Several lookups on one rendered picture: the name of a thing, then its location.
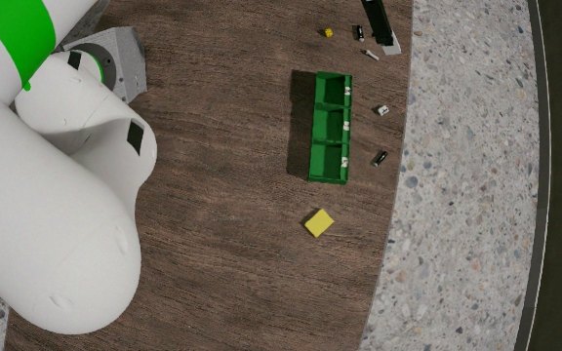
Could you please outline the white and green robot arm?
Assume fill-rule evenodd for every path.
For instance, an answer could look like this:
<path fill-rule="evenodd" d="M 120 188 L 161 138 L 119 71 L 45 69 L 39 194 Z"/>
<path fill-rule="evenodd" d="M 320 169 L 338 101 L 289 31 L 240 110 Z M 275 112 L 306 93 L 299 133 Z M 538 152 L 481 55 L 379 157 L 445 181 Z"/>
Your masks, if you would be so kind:
<path fill-rule="evenodd" d="M 60 44 L 97 1 L 0 0 L 0 297 L 62 334 L 97 331 L 131 302 L 136 197 L 157 156 L 111 92 L 110 52 Z"/>

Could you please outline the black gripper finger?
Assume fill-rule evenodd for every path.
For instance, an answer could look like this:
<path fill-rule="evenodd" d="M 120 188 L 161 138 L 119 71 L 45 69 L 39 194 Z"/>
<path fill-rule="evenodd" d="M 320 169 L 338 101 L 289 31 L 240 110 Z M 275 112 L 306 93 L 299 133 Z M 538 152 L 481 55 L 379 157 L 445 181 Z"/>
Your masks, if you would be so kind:
<path fill-rule="evenodd" d="M 361 2 L 374 32 L 371 35 L 376 38 L 377 44 L 381 44 L 386 55 L 402 54 L 394 32 L 390 28 L 382 0 L 361 0 Z"/>

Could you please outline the yellow square pad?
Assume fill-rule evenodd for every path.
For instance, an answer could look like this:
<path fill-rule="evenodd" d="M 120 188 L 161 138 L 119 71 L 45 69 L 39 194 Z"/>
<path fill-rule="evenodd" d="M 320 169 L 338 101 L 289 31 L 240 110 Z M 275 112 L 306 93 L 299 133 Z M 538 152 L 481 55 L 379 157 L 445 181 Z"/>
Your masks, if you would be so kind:
<path fill-rule="evenodd" d="M 317 238 L 334 221 L 322 209 L 304 226 Z"/>

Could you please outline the green three-compartment bin rack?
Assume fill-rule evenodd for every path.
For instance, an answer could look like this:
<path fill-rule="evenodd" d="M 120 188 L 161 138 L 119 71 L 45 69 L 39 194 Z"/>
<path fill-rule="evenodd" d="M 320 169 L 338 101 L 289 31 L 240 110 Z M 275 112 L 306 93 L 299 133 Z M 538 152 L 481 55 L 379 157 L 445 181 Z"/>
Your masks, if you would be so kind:
<path fill-rule="evenodd" d="M 315 79 L 307 181 L 346 185 L 350 152 L 352 75 L 317 70 Z"/>

